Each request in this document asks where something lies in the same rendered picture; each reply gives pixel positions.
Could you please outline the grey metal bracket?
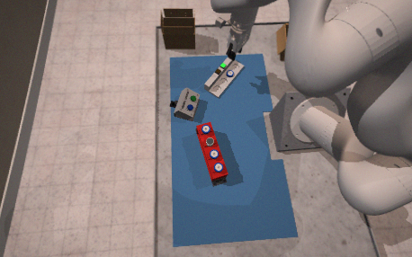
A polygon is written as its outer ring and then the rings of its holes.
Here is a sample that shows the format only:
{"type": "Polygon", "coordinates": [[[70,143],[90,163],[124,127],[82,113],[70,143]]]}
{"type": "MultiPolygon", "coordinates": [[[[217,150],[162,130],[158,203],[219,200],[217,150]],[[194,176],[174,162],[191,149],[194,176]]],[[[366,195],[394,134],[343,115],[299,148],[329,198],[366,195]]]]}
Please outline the grey metal bracket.
{"type": "MultiPolygon", "coordinates": [[[[220,179],[226,180],[226,177],[223,177],[223,178],[220,178],[220,179]]],[[[220,185],[220,184],[222,184],[222,183],[227,182],[227,180],[224,182],[224,181],[221,181],[220,179],[215,180],[215,181],[212,181],[212,185],[213,185],[213,186],[217,186],[217,185],[220,185]],[[218,181],[218,182],[216,182],[216,181],[218,181]],[[216,182],[216,185],[213,184],[214,182],[216,182]]]]}

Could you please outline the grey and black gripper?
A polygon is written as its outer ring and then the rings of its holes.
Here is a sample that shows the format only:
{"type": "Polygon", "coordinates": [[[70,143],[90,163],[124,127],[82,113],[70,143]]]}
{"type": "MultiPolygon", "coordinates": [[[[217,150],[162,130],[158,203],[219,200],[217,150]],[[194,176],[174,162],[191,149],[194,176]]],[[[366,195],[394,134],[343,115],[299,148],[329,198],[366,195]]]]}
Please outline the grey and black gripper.
{"type": "Polygon", "coordinates": [[[252,28],[246,31],[241,31],[240,29],[237,29],[236,26],[231,26],[227,43],[228,51],[226,53],[229,59],[232,59],[234,61],[236,53],[241,53],[242,47],[250,38],[251,30],[252,28]],[[232,51],[232,49],[235,53],[232,51]]]}

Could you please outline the open brown cardboard box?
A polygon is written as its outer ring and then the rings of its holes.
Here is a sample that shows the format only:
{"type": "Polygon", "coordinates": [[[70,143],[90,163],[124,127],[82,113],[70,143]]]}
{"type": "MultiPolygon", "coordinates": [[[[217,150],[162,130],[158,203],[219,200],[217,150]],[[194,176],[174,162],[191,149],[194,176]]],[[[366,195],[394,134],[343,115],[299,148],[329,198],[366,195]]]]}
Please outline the open brown cardboard box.
{"type": "Polygon", "coordinates": [[[277,55],[280,55],[280,61],[284,61],[285,47],[286,47],[286,35],[288,34],[289,24],[285,23],[281,29],[276,32],[277,39],[277,55]],[[282,53],[281,53],[282,52],[282,53]],[[280,54],[279,54],[280,53],[280,54]]]}

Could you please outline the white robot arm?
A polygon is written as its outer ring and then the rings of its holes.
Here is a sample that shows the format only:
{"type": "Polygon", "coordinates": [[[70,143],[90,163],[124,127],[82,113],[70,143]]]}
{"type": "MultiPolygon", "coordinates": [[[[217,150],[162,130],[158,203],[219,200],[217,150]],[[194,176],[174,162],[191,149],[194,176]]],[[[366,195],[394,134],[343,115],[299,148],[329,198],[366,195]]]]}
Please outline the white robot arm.
{"type": "Polygon", "coordinates": [[[315,97],[292,113],[292,135],[338,161],[339,190],[357,211],[412,202],[412,0],[357,0],[328,22],[331,0],[288,3],[285,72],[315,97]],[[349,121],[325,97],[353,83],[349,121]]]}

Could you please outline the beige tray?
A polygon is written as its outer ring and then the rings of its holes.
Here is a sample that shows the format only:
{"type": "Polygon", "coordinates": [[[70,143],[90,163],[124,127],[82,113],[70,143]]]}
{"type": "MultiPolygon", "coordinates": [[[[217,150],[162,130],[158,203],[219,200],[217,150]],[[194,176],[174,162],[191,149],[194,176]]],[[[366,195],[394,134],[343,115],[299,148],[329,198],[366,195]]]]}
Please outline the beige tray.
{"type": "Polygon", "coordinates": [[[204,84],[204,89],[219,98],[243,67],[244,65],[240,64],[236,60],[233,61],[226,58],[226,60],[204,84]],[[227,77],[227,71],[229,70],[234,72],[232,77],[227,77]]]}

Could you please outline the grey control panel with two buttons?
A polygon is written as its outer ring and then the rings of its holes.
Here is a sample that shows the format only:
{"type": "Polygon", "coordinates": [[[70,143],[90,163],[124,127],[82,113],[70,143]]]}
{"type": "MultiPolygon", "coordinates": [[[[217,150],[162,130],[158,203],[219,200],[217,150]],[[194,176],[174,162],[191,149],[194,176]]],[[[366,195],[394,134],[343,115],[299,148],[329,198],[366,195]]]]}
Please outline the grey control panel with two buttons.
{"type": "Polygon", "coordinates": [[[170,107],[175,108],[174,115],[177,118],[193,121],[199,105],[200,95],[189,88],[181,91],[178,101],[171,101],[170,107]]]}

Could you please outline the red rectangular block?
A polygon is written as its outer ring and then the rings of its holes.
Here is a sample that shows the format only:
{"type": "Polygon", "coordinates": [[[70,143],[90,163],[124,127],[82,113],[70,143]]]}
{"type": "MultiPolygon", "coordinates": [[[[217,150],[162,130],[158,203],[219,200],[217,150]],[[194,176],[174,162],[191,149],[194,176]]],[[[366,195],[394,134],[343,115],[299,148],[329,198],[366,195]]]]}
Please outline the red rectangular block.
{"type": "Polygon", "coordinates": [[[198,125],[198,126],[196,126],[196,130],[197,130],[197,136],[198,136],[201,148],[202,148],[203,156],[204,156],[204,159],[205,159],[205,162],[207,164],[207,168],[208,168],[208,171],[209,171],[209,174],[210,174],[211,181],[212,180],[215,181],[215,180],[218,180],[220,178],[226,177],[228,175],[228,171],[227,171],[226,165],[224,163],[222,154],[220,152],[219,145],[218,145],[217,139],[215,137],[215,134],[214,134],[211,123],[208,122],[208,123],[198,125]],[[210,126],[210,133],[209,134],[204,135],[202,133],[202,126],[203,125],[209,125],[210,126]],[[208,137],[213,138],[213,140],[214,140],[213,146],[207,146],[206,139],[208,137]],[[216,149],[219,152],[219,156],[216,159],[211,159],[210,158],[210,151],[213,150],[213,149],[216,149]],[[223,165],[223,170],[220,173],[217,173],[217,172],[214,171],[214,164],[215,163],[221,163],[223,165]]]}

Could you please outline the blue flat mat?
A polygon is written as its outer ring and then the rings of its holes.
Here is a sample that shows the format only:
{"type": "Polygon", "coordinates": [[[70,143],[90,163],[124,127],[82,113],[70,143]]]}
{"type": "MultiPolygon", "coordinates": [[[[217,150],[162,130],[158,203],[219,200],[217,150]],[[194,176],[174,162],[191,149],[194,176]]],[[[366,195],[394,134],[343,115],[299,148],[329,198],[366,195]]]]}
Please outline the blue flat mat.
{"type": "Polygon", "coordinates": [[[200,95],[193,121],[171,107],[173,247],[298,237],[282,159],[271,160],[263,112],[273,110],[263,54],[244,65],[219,98],[204,84],[228,55],[170,58],[170,97],[200,95]],[[227,182],[213,186],[196,133],[210,122],[227,182]]]}

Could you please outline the grey threaded tube neck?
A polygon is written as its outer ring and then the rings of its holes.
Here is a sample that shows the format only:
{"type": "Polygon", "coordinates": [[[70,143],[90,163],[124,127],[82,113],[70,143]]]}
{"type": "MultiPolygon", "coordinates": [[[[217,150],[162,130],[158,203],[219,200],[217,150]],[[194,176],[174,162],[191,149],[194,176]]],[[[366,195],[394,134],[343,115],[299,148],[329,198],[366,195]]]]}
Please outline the grey threaded tube neck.
{"type": "Polygon", "coordinates": [[[206,139],[206,144],[207,144],[208,146],[212,146],[213,143],[214,143],[214,140],[213,140],[212,137],[208,137],[208,138],[206,139]]]}

